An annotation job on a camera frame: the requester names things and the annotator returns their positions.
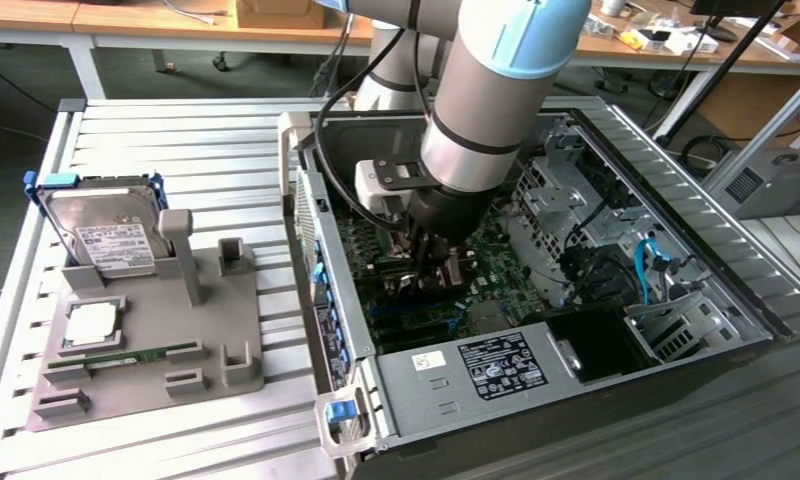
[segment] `robotic arm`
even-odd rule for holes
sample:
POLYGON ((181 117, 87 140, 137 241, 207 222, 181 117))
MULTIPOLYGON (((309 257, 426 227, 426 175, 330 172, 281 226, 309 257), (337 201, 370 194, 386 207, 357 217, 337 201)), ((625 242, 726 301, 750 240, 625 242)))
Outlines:
POLYGON ((439 187, 414 191, 406 234, 423 244, 413 251, 458 245, 506 178, 590 0, 317 1, 453 41, 421 146, 439 187))

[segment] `metal grating table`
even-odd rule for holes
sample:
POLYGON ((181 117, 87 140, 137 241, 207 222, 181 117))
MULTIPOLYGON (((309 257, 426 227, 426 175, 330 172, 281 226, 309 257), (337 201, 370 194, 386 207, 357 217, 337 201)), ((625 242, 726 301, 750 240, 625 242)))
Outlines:
POLYGON ((203 403, 23 431, 65 261, 55 234, 30 207, 0 302, 0 478, 335 477, 311 411, 315 384, 275 146, 278 114, 319 107, 314 99, 103 100, 58 113, 42 174, 157 171, 170 207, 193 211, 193 248, 211 247, 222 237, 242 237, 251 247, 266 386, 203 403))

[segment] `hard drive label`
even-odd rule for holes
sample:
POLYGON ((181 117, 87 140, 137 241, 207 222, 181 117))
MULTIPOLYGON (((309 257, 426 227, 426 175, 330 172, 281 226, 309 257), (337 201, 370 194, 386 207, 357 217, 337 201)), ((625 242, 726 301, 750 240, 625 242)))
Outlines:
POLYGON ((493 400, 548 383, 521 333, 458 346, 477 396, 493 400))
POLYGON ((141 224, 77 227, 77 235, 98 270, 141 268, 154 264, 141 224))

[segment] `gray equipment box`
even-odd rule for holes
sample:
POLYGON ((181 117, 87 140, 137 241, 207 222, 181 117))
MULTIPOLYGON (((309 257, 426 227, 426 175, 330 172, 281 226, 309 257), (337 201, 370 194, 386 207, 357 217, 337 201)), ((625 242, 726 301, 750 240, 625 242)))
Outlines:
MULTIPOLYGON (((740 226, 708 207, 704 192, 618 115, 590 120, 570 108, 540 112, 537 136, 522 152, 537 150, 541 142, 545 153, 505 185, 521 212, 504 219, 509 246, 522 263, 542 268, 533 259, 562 254, 557 245, 568 226, 586 218, 604 194, 600 185, 609 181, 632 203, 605 209, 580 241, 628 256, 640 233, 653 229, 664 251, 696 259, 672 282, 701 282, 702 288, 665 303, 632 306, 618 318, 606 311, 588 315, 581 325, 597 332, 590 340, 582 327, 549 317, 382 353, 343 249, 350 239, 339 233, 347 208, 317 171, 311 137, 299 144, 306 167, 287 220, 313 281, 302 288, 331 385, 321 392, 315 415, 322 447, 342 459, 353 478, 442 478, 520 454, 565 432, 668 404, 773 341, 793 336, 781 312, 766 308, 722 252, 709 246, 722 233, 724 242, 740 248, 740 226), (581 158, 594 162, 592 171, 577 166, 581 158), (533 198, 545 188, 573 191, 581 205, 552 201, 540 207, 533 198), (700 216, 690 220, 694 212, 700 216)), ((415 114, 330 115, 326 146, 347 185, 355 162, 415 157, 423 126, 415 114)), ((660 294, 661 282, 648 283, 660 294)), ((552 299, 564 293, 550 282, 534 284, 552 299)))

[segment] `workbench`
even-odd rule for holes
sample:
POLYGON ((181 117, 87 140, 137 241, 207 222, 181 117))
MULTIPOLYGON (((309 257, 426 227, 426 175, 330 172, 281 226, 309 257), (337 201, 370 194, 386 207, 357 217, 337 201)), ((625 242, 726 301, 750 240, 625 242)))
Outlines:
MULTIPOLYGON (((44 432, 24 430, 65 262, 63 247, 30 205, 0 299, 0 478, 335 477, 311 411, 319 368, 309 355, 281 224, 275 143, 278 114, 319 106, 313 99, 90 100, 85 108, 58 113, 39 176, 155 170, 171 208, 194 212, 191 247, 238 236, 251 248, 266 385, 203 403, 44 432)), ((546 106, 580 108, 601 123, 610 122, 608 109, 616 108, 576 97, 552 97, 546 106)), ((638 132, 633 122, 628 127, 638 132)), ((612 141, 640 159, 648 137, 637 135, 640 141, 612 141)), ((642 158, 654 157, 649 152, 642 158)), ((660 167, 638 165, 656 176, 660 167)), ((677 191, 674 185, 662 188, 677 191)), ((686 218, 698 223, 700 212, 686 218)), ((668 407, 466 472, 463 479, 718 478, 762 471, 776 475, 764 478, 800 478, 800 292, 753 260, 766 251, 738 247, 720 253, 736 271, 750 271, 746 282, 784 311, 797 341, 668 407)), ((750 360, 738 359, 741 365, 750 360)))
MULTIPOLYGON (((234 0, 179 0, 195 10, 219 8, 233 12, 234 0)), ((666 0, 634 0, 652 11, 669 13, 678 8, 682 24, 693 17, 686 8, 666 0)), ((593 0, 593 14, 617 28, 626 21, 605 17, 598 12, 600 0, 593 0)), ((58 45, 67 49, 77 76, 89 99, 103 99, 106 93, 94 65, 95 48, 139 48, 157 51, 154 64, 162 69, 162 50, 203 50, 279 54, 326 55, 339 36, 341 20, 329 13, 327 27, 315 30, 239 28, 233 16, 215 19, 217 25, 206 25, 177 15, 158 0, 125 0, 119 6, 90 5, 79 0, 0 0, 0 43, 58 45)), ((744 30, 730 29, 742 36, 744 30)), ((345 55, 366 56, 371 38, 369 20, 357 18, 345 55)), ((696 54, 688 70, 697 72, 688 88, 676 101, 670 114, 660 125, 656 135, 664 134, 716 72, 733 48, 721 44, 716 53, 696 54)), ((636 52, 618 40, 582 36, 569 65, 622 69, 678 70, 686 55, 636 52)), ((800 76, 800 63, 782 60, 764 47, 753 45, 744 52, 733 73, 800 76)), ((758 98, 757 85, 750 87, 750 97, 758 98)), ((714 101, 714 109, 728 111, 728 103, 714 101)), ((761 124, 745 125, 736 119, 729 128, 757 131, 761 124)))

